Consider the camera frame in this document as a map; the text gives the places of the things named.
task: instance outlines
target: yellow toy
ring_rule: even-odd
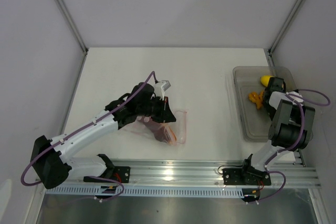
[[[269,79],[270,79],[271,77],[274,77],[274,76],[262,76],[262,77],[260,78],[260,82],[261,82],[261,84],[264,85],[265,87],[267,87],[267,86],[268,86]]]
[[[263,94],[263,91],[260,92],[260,94],[258,94],[257,92],[252,92],[248,94],[248,99],[256,104],[257,110],[260,110],[263,107]]]

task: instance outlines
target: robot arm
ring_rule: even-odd
[[[288,98],[295,95],[295,100]],[[264,91],[263,104],[272,124],[267,143],[244,160],[241,168],[224,168],[225,185],[271,185],[269,169],[283,155],[303,149],[311,139],[315,109],[304,106],[299,93],[286,93],[281,78],[270,78]]]
[[[33,164],[33,168],[47,189],[54,188],[67,178],[85,178],[101,176],[111,178],[114,170],[112,161],[99,154],[92,158],[73,158],[87,145],[103,135],[112,133],[132,123],[138,116],[151,117],[157,123],[175,122],[176,118],[170,110],[168,97],[164,91],[170,87],[168,81],[157,82],[155,86],[139,83],[131,93],[112,101],[103,111],[87,124],[69,134],[63,134],[48,140],[39,137],[34,144],[31,161],[41,152],[55,145]],[[124,106],[125,98],[133,97]]]

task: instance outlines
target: plastic tray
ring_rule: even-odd
[[[248,99],[248,94],[259,93],[265,87],[260,77],[271,75],[283,78],[287,91],[296,89],[290,71],[285,67],[236,67],[233,70],[236,99],[244,138],[250,142],[266,142],[271,119],[265,108],[257,110],[256,105]]]

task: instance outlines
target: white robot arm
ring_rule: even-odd
[[[24,181],[27,170],[32,166],[47,189],[54,188],[68,178],[84,178],[92,181],[90,176],[106,179],[113,178],[114,165],[104,154],[90,158],[73,158],[85,146],[93,143],[105,134],[117,131],[132,123],[138,116],[151,117],[157,123],[175,122],[176,118],[170,110],[168,97],[164,91],[170,87],[168,81],[157,82],[154,86],[139,83],[131,93],[112,101],[103,111],[87,124],[70,132],[48,140],[39,137],[33,148],[31,163],[24,171],[21,182]]]

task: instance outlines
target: orange toy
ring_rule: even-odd
[[[257,110],[260,110],[261,107],[263,107],[263,94],[264,91],[260,92],[260,94],[258,94],[257,92],[252,92],[248,94],[248,99],[256,104]]]

